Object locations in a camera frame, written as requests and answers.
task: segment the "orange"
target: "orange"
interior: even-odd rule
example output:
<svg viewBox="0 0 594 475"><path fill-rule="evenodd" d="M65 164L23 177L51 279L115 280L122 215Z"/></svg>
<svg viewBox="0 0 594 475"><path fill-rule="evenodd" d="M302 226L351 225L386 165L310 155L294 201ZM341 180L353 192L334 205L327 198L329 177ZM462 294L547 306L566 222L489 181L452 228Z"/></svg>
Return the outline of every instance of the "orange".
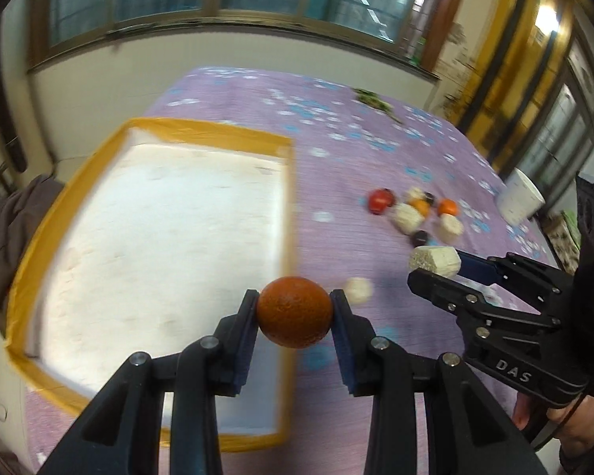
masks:
<svg viewBox="0 0 594 475"><path fill-rule="evenodd" d="M287 348L306 348L322 339L333 321L333 303L315 282L282 277L267 285L257 303L261 331Z"/></svg>
<svg viewBox="0 0 594 475"><path fill-rule="evenodd" d="M426 200L410 200L409 202L407 202L407 205L412 206L425 218L429 216L429 212L431 212L431 204L429 204L429 202Z"/></svg>
<svg viewBox="0 0 594 475"><path fill-rule="evenodd" d="M460 210L457 207L457 203L453 200L443 200L438 205L438 216L442 214L451 214L451 216L457 216Z"/></svg>

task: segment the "yellow border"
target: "yellow border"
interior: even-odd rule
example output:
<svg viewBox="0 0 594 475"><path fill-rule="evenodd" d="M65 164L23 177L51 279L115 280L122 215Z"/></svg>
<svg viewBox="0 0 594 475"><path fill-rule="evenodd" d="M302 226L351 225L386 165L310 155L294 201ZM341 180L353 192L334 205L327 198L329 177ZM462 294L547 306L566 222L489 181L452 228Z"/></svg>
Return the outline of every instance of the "yellow border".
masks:
<svg viewBox="0 0 594 475"><path fill-rule="evenodd" d="M112 160L121 152L132 128L149 131L165 142L188 143L226 150L254 153L285 159L288 165L288 198L282 274L294 274L296 269L293 238L293 202L295 196L295 156L290 138L268 132L194 120L168 118L136 118L125 123L111 135L94 155L77 171L46 214L31 240L20 263L11 292L7 316L6 351L14 368L38 393L72 416L77 416L89 400L61 385L25 353L29 321L46 271L74 216L84 199L97 183ZM220 436L223 452L241 452L276 446L288 437L290 407L294 389L295 352L282 351L282 388L280 426L276 434L264 436ZM169 430L162 430L162 443L168 445Z"/></svg>

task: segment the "floral tablecloth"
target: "floral tablecloth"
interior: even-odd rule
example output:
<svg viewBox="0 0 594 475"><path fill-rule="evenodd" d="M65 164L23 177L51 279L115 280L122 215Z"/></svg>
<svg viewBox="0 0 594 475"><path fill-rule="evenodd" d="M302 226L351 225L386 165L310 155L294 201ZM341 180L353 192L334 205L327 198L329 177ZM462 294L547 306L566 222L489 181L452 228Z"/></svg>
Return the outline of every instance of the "floral tablecloth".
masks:
<svg viewBox="0 0 594 475"><path fill-rule="evenodd" d="M176 82L147 116L231 123L288 135L295 141L299 274L326 289L348 277L366 277L374 297L354 312L371 320L379 335L408 352L437 357L463 350L455 318L414 296L407 287L409 238L390 220L366 210L366 194L412 186L459 203L465 232L455 246L482 257L513 251L553 263L536 226L508 226L494 196L502 182L470 142L432 114L385 98L399 124L356 100L354 91L294 74L235 68L201 68ZM424 228L432 234L437 216ZM501 289L494 304L528 310ZM502 406L515 392L485 377ZM291 439L273 450L225 454L226 474L352 475L363 472L371 398L352 398L341 382L333 341L299 355ZM427 473L423 401L417 398L419 473ZM30 450L44 460L70 418L31 393L27 399ZM168 451L162 450L162 473Z"/></svg>

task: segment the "bright light bulb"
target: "bright light bulb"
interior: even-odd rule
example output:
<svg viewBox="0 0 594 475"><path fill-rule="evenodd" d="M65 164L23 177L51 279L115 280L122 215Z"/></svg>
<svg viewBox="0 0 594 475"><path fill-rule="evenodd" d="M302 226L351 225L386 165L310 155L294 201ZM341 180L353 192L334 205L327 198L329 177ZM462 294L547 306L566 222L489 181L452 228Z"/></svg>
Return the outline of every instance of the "bright light bulb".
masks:
<svg viewBox="0 0 594 475"><path fill-rule="evenodd" d="M559 20L557 19L557 12L551 6L539 6L535 27L539 28L545 35L550 35L552 32L558 31Z"/></svg>

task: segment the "white cup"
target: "white cup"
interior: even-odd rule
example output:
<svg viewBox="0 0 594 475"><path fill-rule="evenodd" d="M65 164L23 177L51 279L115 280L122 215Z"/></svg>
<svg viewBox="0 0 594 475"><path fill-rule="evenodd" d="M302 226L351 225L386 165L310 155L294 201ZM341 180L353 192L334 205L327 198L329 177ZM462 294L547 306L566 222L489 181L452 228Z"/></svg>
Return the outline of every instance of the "white cup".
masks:
<svg viewBox="0 0 594 475"><path fill-rule="evenodd" d="M535 184L518 169L506 180L506 187L495 200L502 218L511 226L519 225L545 203Z"/></svg>

